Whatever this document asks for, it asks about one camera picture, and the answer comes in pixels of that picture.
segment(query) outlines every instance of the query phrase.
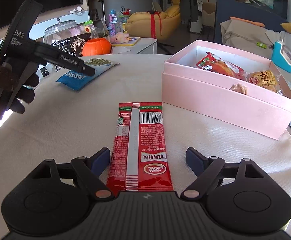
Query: red snack package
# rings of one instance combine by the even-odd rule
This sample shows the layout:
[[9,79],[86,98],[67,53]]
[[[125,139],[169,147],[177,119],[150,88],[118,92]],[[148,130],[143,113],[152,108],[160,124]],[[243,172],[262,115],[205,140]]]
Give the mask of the red snack package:
[[222,75],[245,80],[243,75],[246,73],[242,68],[212,54],[211,52],[207,52],[207,56],[198,62],[197,67]]
[[173,191],[162,103],[121,103],[107,186],[119,191]]

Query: barcode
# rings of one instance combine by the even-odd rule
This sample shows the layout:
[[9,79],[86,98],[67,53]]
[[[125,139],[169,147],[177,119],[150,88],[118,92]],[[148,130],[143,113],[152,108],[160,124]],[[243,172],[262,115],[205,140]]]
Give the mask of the barcode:
[[143,112],[140,113],[140,123],[162,123],[162,113],[160,112]]

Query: pink plush toy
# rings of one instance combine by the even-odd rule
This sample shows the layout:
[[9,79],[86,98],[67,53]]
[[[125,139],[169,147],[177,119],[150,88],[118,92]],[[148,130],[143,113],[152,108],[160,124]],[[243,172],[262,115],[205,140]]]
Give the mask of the pink plush toy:
[[117,44],[128,43],[129,40],[127,39],[127,37],[129,36],[130,36],[129,33],[119,32],[115,36],[111,36],[110,41],[111,43],[117,43]]

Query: chair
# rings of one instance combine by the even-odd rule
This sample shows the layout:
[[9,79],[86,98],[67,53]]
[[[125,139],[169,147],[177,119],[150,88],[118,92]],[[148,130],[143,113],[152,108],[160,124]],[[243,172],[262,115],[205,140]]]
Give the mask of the chair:
[[[160,41],[165,41],[166,39],[168,39],[180,25],[180,1],[181,0],[172,0],[173,5],[170,6],[165,12],[160,13],[160,19],[162,23],[161,31],[159,16],[154,15],[156,32],[155,38],[159,41],[157,43],[157,46],[169,55],[172,54],[164,46],[174,46],[161,43]],[[152,38],[151,14],[148,12],[137,12],[132,14],[125,24],[125,30],[127,31],[127,33],[134,37]]]
[[152,2],[152,10],[157,11],[157,12],[163,12],[163,10],[158,2]]
[[215,23],[215,3],[204,2],[202,4],[202,28],[199,35],[201,37],[202,31],[204,28],[209,28],[209,32],[207,34],[207,40],[209,40],[209,35],[211,29],[214,29]]

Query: red ribbon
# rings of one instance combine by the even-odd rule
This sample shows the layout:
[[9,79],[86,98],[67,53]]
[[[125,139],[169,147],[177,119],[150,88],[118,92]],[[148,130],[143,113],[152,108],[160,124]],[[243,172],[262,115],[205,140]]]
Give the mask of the red ribbon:
[[160,17],[160,13],[156,11],[155,13],[151,14],[151,38],[153,38],[153,39],[156,38],[155,20],[154,20],[154,16],[156,14],[159,16],[159,21],[160,21],[160,35],[162,35],[162,22],[161,22],[161,17]]

